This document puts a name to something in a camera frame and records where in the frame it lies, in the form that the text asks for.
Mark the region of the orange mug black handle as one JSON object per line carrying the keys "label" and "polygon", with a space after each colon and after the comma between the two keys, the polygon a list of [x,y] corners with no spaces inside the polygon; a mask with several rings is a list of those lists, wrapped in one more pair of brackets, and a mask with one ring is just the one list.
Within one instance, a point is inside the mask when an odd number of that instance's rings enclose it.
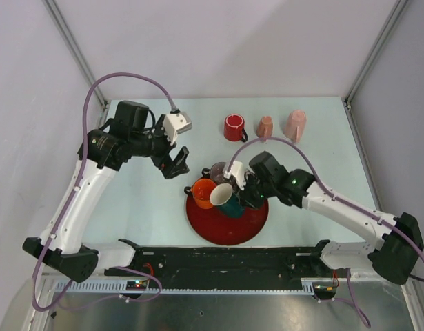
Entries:
{"label": "orange mug black handle", "polygon": [[194,199],[196,205],[204,210],[213,208],[210,202],[210,195],[216,184],[211,179],[198,179],[192,186],[184,187],[183,191]]}

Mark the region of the large lilac mug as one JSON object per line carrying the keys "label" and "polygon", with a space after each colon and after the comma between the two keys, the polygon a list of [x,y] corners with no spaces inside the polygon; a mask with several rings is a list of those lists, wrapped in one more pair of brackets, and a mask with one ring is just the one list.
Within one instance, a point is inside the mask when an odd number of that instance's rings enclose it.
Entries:
{"label": "large lilac mug", "polygon": [[217,162],[210,168],[203,168],[201,174],[204,178],[211,179],[217,185],[222,183],[229,183],[230,185],[235,186],[236,182],[234,179],[226,179],[224,177],[225,167],[226,162]]}

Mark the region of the dark green mug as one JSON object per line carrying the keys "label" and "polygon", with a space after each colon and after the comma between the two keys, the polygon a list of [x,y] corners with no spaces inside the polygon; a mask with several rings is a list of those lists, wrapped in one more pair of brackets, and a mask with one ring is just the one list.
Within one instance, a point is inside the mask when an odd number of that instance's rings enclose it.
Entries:
{"label": "dark green mug", "polygon": [[232,218],[242,217],[245,211],[229,183],[218,184],[213,189],[210,194],[210,203],[224,215]]}

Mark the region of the salmon small mug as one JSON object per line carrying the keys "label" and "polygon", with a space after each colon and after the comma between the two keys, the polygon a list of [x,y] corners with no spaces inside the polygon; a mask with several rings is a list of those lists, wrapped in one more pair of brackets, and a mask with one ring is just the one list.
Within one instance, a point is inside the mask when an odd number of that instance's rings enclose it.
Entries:
{"label": "salmon small mug", "polygon": [[261,117],[258,127],[256,129],[256,135],[259,138],[269,138],[273,132],[273,120],[270,116]]}

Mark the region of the pink tall mug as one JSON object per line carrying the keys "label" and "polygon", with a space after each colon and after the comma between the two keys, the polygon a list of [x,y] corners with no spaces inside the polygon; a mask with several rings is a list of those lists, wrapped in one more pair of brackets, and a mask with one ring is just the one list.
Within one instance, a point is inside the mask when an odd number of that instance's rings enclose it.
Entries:
{"label": "pink tall mug", "polygon": [[298,143],[303,136],[306,123],[307,117],[303,110],[292,111],[285,123],[284,135],[293,143]]}

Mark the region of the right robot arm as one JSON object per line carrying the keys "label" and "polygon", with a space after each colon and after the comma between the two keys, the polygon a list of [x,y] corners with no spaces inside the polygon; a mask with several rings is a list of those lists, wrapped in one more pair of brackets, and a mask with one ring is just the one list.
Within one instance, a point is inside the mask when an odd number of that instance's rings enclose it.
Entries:
{"label": "right robot arm", "polygon": [[270,197],[288,206],[303,208],[331,219],[354,232],[362,243],[331,243],[309,260],[311,271],[320,277],[333,269],[370,265],[397,285],[403,285],[424,249],[418,221],[404,212],[392,214],[372,210],[337,194],[314,174],[302,169],[291,172],[269,153],[256,155],[246,169],[236,171],[236,184],[242,205],[259,209]]}

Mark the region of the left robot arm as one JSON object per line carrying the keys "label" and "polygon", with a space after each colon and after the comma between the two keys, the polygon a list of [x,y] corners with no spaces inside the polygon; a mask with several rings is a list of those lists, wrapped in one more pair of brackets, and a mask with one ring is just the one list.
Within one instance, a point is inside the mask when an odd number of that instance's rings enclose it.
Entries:
{"label": "left robot arm", "polygon": [[165,179],[186,174],[189,151],[182,147],[175,158],[170,152],[180,134],[192,128],[192,121],[179,110],[162,114],[145,126],[153,113],[133,101],[118,103],[114,117],[91,130],[82,143],[74,172],[57,214],[39,237],[28,237],[23,250],[39,262],[75,283],[94,272],[121,267],[129,275],[142,271],[144,259],[137,245],[127,239],[108,244],[84,244],[83,233],[103,191],[121,166],[132,157],[149,157]]}

